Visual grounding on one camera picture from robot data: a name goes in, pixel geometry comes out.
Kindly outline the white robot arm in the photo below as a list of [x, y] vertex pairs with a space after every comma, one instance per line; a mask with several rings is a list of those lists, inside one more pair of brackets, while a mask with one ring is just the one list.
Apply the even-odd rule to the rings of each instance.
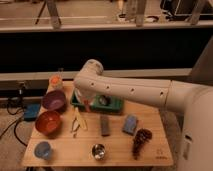
[[184, 114], [177, 171], [213, 171], [213, 86], [173, 80], [105, 77], [102, 64], [88, 60], [74, 78], [85, 98], [117, 96]]

